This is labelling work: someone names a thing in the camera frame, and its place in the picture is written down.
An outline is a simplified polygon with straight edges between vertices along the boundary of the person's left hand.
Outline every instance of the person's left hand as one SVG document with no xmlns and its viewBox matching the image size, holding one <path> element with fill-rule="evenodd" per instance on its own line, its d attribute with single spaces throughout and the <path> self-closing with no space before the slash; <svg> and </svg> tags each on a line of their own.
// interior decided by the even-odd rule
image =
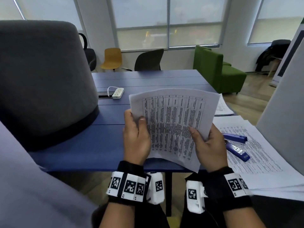
<svg viewBox="0 0 304 228">
<path fill-rule="evenodd" d="M 133 120 L 131 109 L 125 111 L 124 160 L 133 164 L 143 165 L 151 150 L 150 134 L 146 119 L 141 116 L 138 128 Z"/>
</svg>

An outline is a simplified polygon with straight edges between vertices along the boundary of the black cable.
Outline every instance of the black cable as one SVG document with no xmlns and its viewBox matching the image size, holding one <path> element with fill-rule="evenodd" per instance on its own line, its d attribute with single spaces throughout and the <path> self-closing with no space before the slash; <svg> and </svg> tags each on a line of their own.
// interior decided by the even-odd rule
<svg viewBox="0 0 304 228">
<path fill-rule="evenodd" d="M 212 217 L 212 219 L 214 220 L 216 226 L 217 226 L 218 228 L 220 228 L 219 225 L 218 225 L 218 223 L 217 223 L 217 221 L 216 221 L 215 218 L 213 217 L 213 215 L 212 215 L 205 207 L 203 207 L 203 209 Z"/>
</svg>

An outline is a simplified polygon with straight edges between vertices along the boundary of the power strip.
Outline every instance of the power strip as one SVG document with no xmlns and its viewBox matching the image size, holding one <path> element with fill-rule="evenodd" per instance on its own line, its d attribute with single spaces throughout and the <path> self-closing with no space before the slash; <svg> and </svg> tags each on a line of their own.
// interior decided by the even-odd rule
<svg viewBox="0 0 304 228">
<path fill-rule="evenodd" d="M 112 99 L 120 99 L 124 91 L 125 91 L 124 88 L 117 88 L 112 95 Z"/>
</svg>

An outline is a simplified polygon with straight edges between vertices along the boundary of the yellow object on floor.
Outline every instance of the yellow object on floor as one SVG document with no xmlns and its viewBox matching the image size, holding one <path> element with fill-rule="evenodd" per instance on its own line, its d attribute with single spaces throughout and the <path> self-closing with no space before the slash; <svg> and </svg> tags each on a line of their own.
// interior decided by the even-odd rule
<svg viewBox="0 0 304 228">
<path fill-rule="evenodd" d="M 100 68 L 105 70 L 114 70 L 120 67 L 123 63 L 120 48 L 108 48 L 105 49 L 104 53 L 105 61 Z"/>
<path fill-rule="evenodd" d="M 167 217 L 170 228 L 179 228 L 180 218 L 179 217 Z"/>
</svg>

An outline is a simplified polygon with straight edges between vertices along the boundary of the black table leg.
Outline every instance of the black table leg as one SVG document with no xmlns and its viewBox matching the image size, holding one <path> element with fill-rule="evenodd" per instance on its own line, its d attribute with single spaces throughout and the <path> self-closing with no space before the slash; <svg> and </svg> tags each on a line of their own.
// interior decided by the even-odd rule
<svg viewBox="0 0 304 228">
<path fill-rule="evenodd" d="M 166 216 L 171 217 L 171 205 L 172 205 L 172 172 L 165 172 L 165 184 L 166 184 Z"/>
</svg>

